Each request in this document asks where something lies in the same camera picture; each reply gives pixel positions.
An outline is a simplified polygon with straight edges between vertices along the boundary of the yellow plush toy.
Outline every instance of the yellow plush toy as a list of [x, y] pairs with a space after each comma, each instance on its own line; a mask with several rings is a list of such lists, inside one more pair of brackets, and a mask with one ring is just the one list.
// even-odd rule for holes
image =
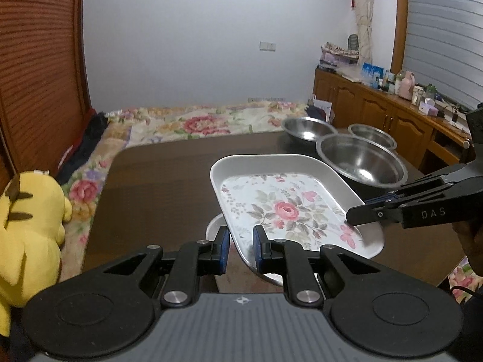
[[72, 205], [42, 172], [16, 175], [0, 196], [0, 335], [10, 335], [10, 307], [24, 307], [59, 277], [62, 221]]

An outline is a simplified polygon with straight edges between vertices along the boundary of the wall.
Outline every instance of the wall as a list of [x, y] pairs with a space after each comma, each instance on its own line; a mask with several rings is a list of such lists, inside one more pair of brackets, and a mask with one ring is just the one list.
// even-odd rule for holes
[[84, 0], [92, 105], [306, 101], [320, 46], [347, 44], [350, 1]]
[[374, 0], [373, 63], [385, 69], [391, 68], [397, 2], [398, 0]]

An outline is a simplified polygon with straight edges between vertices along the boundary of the black cable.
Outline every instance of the black cable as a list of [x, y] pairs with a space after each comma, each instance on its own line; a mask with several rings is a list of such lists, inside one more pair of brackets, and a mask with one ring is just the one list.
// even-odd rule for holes
[[470, 289], [467, 289], [466, 287], [463, 287], [463, 286], [453, 286], [450, 289], [451, 294], [453, 293], [453, 290], [461, 290], [461, 291], [467, 292], [472, 297], [479, 298], [479, 299], [482, 299], [483, 300], [483, 295], [482, 294], [477, 294], [475, 291], [470, 290]]

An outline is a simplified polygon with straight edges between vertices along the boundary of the window blind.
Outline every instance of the window blind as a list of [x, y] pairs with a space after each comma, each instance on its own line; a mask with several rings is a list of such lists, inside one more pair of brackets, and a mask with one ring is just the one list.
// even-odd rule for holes
[[483, 0], [408, 0], [403, 69], [469, 108], [483, 102]]

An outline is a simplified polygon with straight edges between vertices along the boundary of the cabinet countertop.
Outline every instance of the cabinet countertop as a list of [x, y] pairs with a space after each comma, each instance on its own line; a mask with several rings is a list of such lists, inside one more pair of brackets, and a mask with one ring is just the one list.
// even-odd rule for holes
[[340, 75], [335, 75], [331, 74], [325, 71], [322, 71], [320, 69], [316, 69], [316, 71], [323, 72], [328, 75], [334, 75], [337, 76], [337, 78], [347, 81], [347, 83], [351, 83], [354, 86], [359, 86], [362, 91], [365, 91], [366, 93], [370, 93], [373, 95], [376, 95], [380, 98], [385, 99], [392, 105], [398, 107], [399, 109], [405, 110], [409, 112], [410, 114], [414, 115], [415, 117], [419, 118], [419, 120], [427, 123], [428, 125], [432, 126], [434, 129], [437, 129], [441, 133], [443, 133], [445, 136], [449, 137], [452, 141], [457, 143], [460, 146], [463, 146], [463, 142], [467, 139], [471, 139], [471, 135], [461, 131], [460, 129], [455, 128], [452, 126], [448, 121], [442, 118], [438, 117], [429, 117], [421, 114], [418, 111], [418, 107], [413, 105], [410, 101], [407, 101], [406, 99], [403, 99], [397, 95], [394, 94], [388, 94], [385, 93], [384, 91], [381, 90], [375, 90], [374, 88], [370, 88], [368, 86], [365, 86], [362, 83], [355, 83], [352, 82]]

